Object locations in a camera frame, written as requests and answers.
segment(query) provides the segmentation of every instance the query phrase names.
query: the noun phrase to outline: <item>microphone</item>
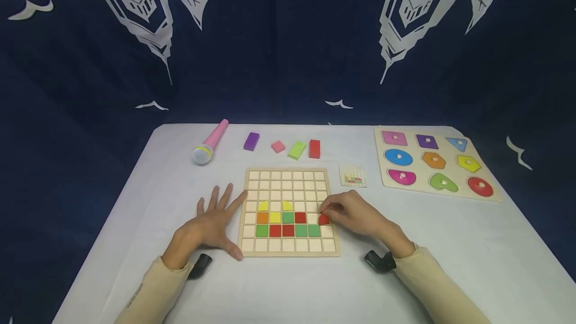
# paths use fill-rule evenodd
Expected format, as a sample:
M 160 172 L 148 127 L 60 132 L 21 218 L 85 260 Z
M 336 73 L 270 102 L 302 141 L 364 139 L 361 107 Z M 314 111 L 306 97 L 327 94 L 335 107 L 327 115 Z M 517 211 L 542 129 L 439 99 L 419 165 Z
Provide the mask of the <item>microphone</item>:
M 198 165 L 207 164 L 212 160 L 212 156 L 215 152 L 216 145 L 220 141 L 222 134 L 228 127 L 228 120 L 223 119 L 220 124 L 217 125 L 212 134 L 200 145 L 194 147 L 192 152 L 192 160 Z

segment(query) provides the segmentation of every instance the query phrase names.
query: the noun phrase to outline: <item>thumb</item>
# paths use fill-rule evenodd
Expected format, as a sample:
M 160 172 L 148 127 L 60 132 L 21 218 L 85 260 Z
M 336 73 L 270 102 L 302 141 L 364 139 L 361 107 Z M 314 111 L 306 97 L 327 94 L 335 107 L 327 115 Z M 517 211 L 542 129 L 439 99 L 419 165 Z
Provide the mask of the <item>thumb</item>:
M 232 258 L 240 261 L 244 256 L 238 245 L 234 244 L 230 239 L 224 237 L 223 240 L 218 245 L 221 249 L 224 249 Z
M 332 209 L 325 209 L 322 211 L 323 214 L 326 214 L 326 217 L 330 218 L 331 221 L 341 224 L 345 227 L 350 226 L 350 218 L 347 215 L 343 215 L 338 213 L 336 210 Z

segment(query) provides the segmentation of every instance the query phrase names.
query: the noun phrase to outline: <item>table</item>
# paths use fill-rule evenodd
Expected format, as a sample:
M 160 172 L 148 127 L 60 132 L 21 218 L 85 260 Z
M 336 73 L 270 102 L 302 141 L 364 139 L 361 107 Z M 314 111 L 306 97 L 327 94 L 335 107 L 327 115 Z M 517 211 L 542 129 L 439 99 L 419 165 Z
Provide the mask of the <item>table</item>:
M 576 285 L 508 195 L 504 203 L 386 188 L 380 178 L 371 126 L 231 124 L 213 161 L 199 167 L 191 153 L 215 124 L 164 124 L 152 134 L 116 205 L 68 292 L 54 323 L 113 323 L 175 229 L 196 215 L 200 196 L 234 183 L 242 191 L 247 167 L 326 168 L 333 193 L 338 165 L 364 168 L 357 188 L 407 236 L 430 249 L 444 270 L 492 323 L 573 323 Z M 451 127 L 434 127 L 451 136 Z M 254 152 L 247 135 L 260 133 Z M 318 139 L 320 160 L 274 153 L 280 140 Z M 228 226 L 238 239 L 239 215 Z M 245 258 L 205 250 L 213 258 L 204 276 L 184 287 L 166 323 L 426 323 L 428 315 L 392 273 L 364 262 L 386 249 L 340 230 L 340 258 Z M 196 261 L 200 252 L 194 253 Z

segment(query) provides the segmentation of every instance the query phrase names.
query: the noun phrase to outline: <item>black clip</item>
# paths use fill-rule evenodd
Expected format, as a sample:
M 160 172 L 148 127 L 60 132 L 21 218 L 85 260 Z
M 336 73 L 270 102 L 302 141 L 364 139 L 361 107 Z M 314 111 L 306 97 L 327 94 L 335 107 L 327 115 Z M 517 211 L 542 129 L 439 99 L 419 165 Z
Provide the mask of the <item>black clip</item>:
M 380 258 L 374 250 L 371 250 L 364 256 L 364 261 L 366 261 L 376 273 L 386 273 L 396 268 L 393 253 L 389 251 Z
M 188 280 L 200 278 L 210 263 L 212 263 L 212 258 L 205 253 L 201 253 L 200 258 L 198 258 L 196 264 L 194 264 L 194 267 L 190 270 L 190 274 L 188 274 Z

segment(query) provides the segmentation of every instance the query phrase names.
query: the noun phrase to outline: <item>hand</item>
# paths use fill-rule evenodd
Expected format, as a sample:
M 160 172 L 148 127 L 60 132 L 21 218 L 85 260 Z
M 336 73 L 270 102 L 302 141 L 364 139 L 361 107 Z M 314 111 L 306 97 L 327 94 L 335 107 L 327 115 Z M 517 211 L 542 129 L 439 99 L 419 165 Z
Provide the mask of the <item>hand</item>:
M 190 219 L 176 230 L 170 245 L 162 256 L 162 260 L 168 268 L 171 270 L 183 268 L 188 263 L 189 256 L 200 244 L 224 249 L 236 260 L 242 260 L 242 251 L 226 236 L 226 226 L 242 205 L 247 191 L 244 190 L 227 207 L 232 188 L 233 185 L 228 184 L 224 195 L 218 201 L 220 188 L 215 186 L 205 211 L 204 198 L 198 200 L 196 218 Z
M 330 195 L 319 211 L 352 232 L 379 239 L 396 258 L 408 257 L 415 250 L 401 227 L 380 214 L 356 190 Z

